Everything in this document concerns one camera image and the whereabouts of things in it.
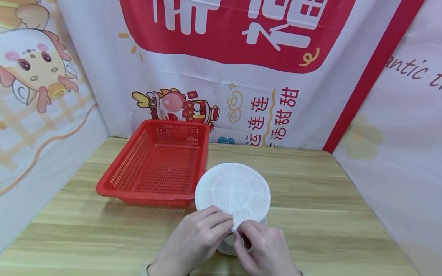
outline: wood grain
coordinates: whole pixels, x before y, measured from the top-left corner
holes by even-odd
[[[0,256],[5,276],[138,276],[186,209],[128,206],[95,185],[126,140],[109,138]],[[239,162],[268,181],[268,223],[307,276],[417,276],[334,158],[323,151],[211,144],[207,168]],[[244,275],[216,254],[192,275]]]

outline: finger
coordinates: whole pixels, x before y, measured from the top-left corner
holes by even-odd
[[[251,223],[251,220],[243,221],[238,227],[238,232],[244,234],[250,240],[252,246],[259,242],[259,237],[261,236],[258,229]]]
[[[223,223],[228,220],[233,221],[233,216],[229,215],[227,213],[224,213],[224,212],[217,212],[217,213],[211,214],[210,216],[206,217],[203,220],[203,223],[204,223],[204,225],[208,226],[209,228],[213,228],[213,227],[217,226],[218,224]]]
[[[206,218],[206,217],[210,216],[211,214],[218,213],[218,212],[222,212],[222,210],[216,206],[210,206],[210,207],[207,207],[206,209],[198,211],[197,216],[201,217],[201,218]]]
[[[243,240],[241,239],[241,235],[238,232],[234,233],[235,242],[233,243],[233,248],[236,252],[236,256],[241,263],[241,266],[244,268],[246,272],[253,275],[253,272],[256,270],[256,263],[252,259],[247,250],[243,246]]]
[[[210,229],[210,233],[213,236],[214,240],[219,240],[225,233],[230,232],[230,229],[233,227],[233,220],[226,220],[217,226]]]
[[[259,222],[257,222],[257,221],[254,221],[254,220],[248,220],[248,222],[250,222],[251,224],[253,224],[253,226],[255,226],[255,228],[256,228],[259,232],[262,232],[262,231],[264,231],[264,230],[267,228],[267,226],[265,226],[264,224],[261,224],[261,223],[259,223]]]

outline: white plastic container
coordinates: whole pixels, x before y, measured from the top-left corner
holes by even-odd
[[[267,224],[271,194],[267,181],[254,169],[239,163],[223,163],[208,170],[195,191],[197,210],[217,206],[233,216],[232,231],[245,220]],[[227,237],[218,251],[235,256],[233,235]]]

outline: plastic basket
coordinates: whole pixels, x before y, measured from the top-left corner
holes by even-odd
[[[127,204],[185,207],[206,169],[209,126],[147,120],[97,183],[104,197]]]

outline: white backdrop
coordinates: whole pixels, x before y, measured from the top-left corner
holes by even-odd
[[[158,117],[322,149],[401,0],[58,2],[111,135]]]
[[[442,18],[426,0],[333,155],[421,276],[442,271]]]

